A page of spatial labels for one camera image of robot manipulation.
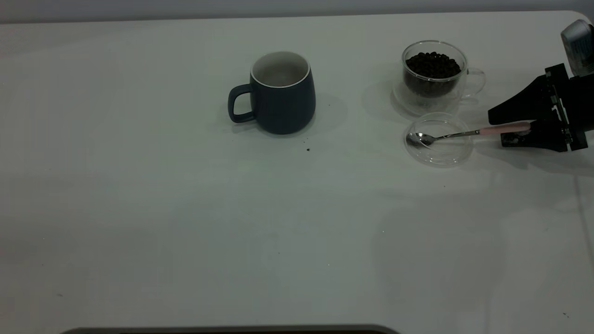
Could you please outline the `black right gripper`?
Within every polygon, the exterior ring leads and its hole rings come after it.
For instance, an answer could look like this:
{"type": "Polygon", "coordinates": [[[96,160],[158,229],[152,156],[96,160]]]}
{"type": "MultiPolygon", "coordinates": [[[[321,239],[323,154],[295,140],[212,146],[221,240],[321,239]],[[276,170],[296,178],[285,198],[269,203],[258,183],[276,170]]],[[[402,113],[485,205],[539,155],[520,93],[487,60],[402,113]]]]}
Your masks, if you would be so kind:
{"type": "Polygon", "coordinates": [[[558,120],[553,122],[550,133],[502,134],[502,146],[554,152],[588,148],[587,132],[594,128],[594,75],[569,78],[564,64],[545,69],[545,75],[538,76],[515,96],[488,110],[489,124],[546,120],[552,118],[554,110],[558,120]]]}

